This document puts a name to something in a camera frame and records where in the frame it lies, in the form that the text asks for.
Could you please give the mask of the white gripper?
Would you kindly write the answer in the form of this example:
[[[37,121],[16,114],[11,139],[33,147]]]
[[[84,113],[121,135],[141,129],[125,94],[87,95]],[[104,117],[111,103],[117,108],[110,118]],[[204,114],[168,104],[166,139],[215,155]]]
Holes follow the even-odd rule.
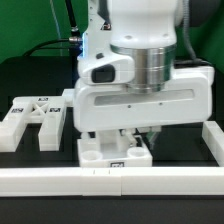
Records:
[[[203,122],[212,114],[213,81],[210,66],[176,69],[163,90],[149,94],[130,94],[123,85],[79,81],[74,125],[81,132],[95,132]]]

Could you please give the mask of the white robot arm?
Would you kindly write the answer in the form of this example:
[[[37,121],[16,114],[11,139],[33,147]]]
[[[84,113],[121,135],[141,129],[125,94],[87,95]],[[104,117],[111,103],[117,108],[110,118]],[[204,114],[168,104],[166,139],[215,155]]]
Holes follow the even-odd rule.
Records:
[[[189,0],[88,0],[78,59],[74,123],[81,132],[207,120],[214,68],[174,67],[176,32]]]

